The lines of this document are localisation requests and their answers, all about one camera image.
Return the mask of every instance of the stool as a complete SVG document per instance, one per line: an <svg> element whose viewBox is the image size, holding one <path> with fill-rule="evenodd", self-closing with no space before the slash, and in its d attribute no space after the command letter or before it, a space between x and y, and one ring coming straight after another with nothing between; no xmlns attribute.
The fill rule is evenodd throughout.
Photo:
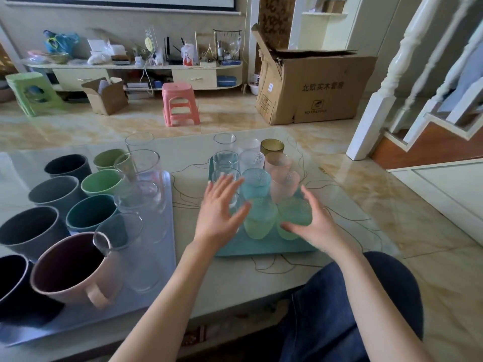
<svg viewBox="0 0 483 362"><path fill-rule="evenodd" d="M7 75L6 79L18 104L30 117L38 115L43 108L64 107L63 100L40 72Z"/></svg>
<svg viewBox="0 0 483 362"><path fill-rule="evenodd" d="M186 99L187 103L172 103L173 99ZM199 112L195 101L193 87L187 82L166 82L163 84L163 113L167 127L173 127L172 119L192 119L199 124ZM188 107L190 113L173 114L173 108Z"/></svg>

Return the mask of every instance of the hand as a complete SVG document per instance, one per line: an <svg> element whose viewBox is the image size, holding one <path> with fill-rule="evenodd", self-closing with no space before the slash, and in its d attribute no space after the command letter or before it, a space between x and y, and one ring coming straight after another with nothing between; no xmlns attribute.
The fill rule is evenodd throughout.
<svg viewBox="0 0 483 362"><path fill-rule="evenodd" d="M232 175L222 175L216 183L208 182L193 242L209 248L213 255L232 239L250 211L249 202L245 202L233 216L228 209L233 195L243 181L241 178L234 182Z"/></svg>
<svg viewBox="0 0 483 362"><path fill-rule="evenodd" d="M337 225L329 210L326 209L317 198L302 185L302 193L312 208L312 223L308 226L295 225L291 222L280 224L282 229L303 237L317 249L325 251L331 258L338 253L339 249L346 248L348 243L339 233Z"/></svg>

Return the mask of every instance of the cardboard box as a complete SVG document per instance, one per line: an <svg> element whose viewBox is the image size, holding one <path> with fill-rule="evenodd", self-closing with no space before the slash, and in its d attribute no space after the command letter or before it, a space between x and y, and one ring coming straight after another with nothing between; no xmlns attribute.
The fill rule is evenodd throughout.
<svg viewBox="0 0 483 362"><path fill-rule="evenodd" d="M263 54L256 107L267 123L332 121L355 116L377 57L355 51L275 50L258 30Z"/></svg>
<svg viewBox="0 0 483 362"><path fill-rule="evenodd" d="M111 115L129 104L124 93L124 83L121 78L112 77L110 84L99 94L99 84L102 80L106 78L85 82L81 86L88 95L94 113Z"/></svg>

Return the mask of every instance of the mug handle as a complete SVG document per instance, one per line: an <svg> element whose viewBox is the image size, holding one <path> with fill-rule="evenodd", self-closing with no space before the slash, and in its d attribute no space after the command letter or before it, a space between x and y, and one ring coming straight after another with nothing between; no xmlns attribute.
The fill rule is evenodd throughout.
<svg viewBox="0 0 483 362"><path fill-rule="evenodd" d="M106 298L106 296L104 296L104 294L100 291L99 286L95 283L89 285L86 288L86 293L89 300L99 310L102 310L112 304L112 302L108 298Z"/></svg>

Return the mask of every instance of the person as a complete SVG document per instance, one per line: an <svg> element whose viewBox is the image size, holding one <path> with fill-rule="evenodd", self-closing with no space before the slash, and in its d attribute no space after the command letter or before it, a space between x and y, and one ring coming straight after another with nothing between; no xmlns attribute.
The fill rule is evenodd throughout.
<svg viewBox="0 0 483 362"><path fill-rule="evenodd" d="M215 253L232 239L250 211L233 216L228 204L243 178L208 182L193 241L159 296L112 356L112 362L174 361L196 294ZM432 361L421 342L423 310L417 283L398 260L360 253L339 234L328 211L304 186L309 226L282 227L326 252L333 263L292 294L279 325L280 361Z"/></svg>

